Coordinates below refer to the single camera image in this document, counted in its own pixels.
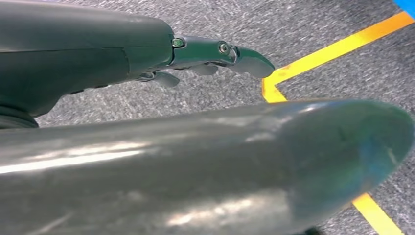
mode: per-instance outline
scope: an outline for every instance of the scratch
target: scratch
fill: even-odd
[[[388,155],[389,155],[389,158],[391,159],[392,163],[393,163],[394,165],[397,165],[397,164],[398,164],[398,161],[396,160],[396,157],[395,157],[395,155],[393,154],[393,152],[392,152],[392,149],[391,149],[391,148],[388,148]]]
[[[49,232],[53,228],[59,226],[60,224],[64,223],[68,219],[70,219],[72,217],[72,215],[73,215],[72,213],[68,213],[68,214],[66,214],[66,215],[64,215],[64,216],[62,216],[62,217],[60,217],[58,219],[55,219],[52,222],[44,225],[40,229],[37,229],[35,231],[26,233],[26,235],[42,235],[42,234],[46,234],[47,232]]]

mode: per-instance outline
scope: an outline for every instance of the yellow floor marking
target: yellow floor marking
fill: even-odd
[[[352,34],[347,38],[337,41],[323,49],[275,70],[269,77],[264,78],[264,84],[267,86],[266,90],[268,92],[273,92],[273,89],[270,90],[271,85],[275,86],[278,83],[318,67],[330,60],[347,54],[412,23],[414,23],[414,19],[408,15],[408,13],[401,12],[360,32]]]
[[[353,201],[353,205],[379,235],[404,235],[369,194],[358,197]]]

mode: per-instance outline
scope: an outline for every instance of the dark green robotic arm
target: dark green robotic arm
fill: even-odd
[[[67,94],[131,80],[179,80],[160,72],[216,66],[256,77],[274,66],[258,52],[224,41],[177,36],[164,21],[103,9],[0,1],[0,127],[36,126]]]

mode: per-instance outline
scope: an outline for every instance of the gray carpet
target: gray carpet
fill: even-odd
[[[177,34],[221,38],[265,54],[277,67],[399,12],[392,0],[61,0],[157,17]],[[289,99],[373,98],[414,113],[415,43],[410,26],[279,85]],[[64,97],[41,126],[147,118],[264,102],[260,80],[222,69],[215,76],[174,72],[164,89],[130,82]],[[415,234],[415,158],[371,192],[405,234]],[[351,207],[321,224],[327,235],[375,235]]]

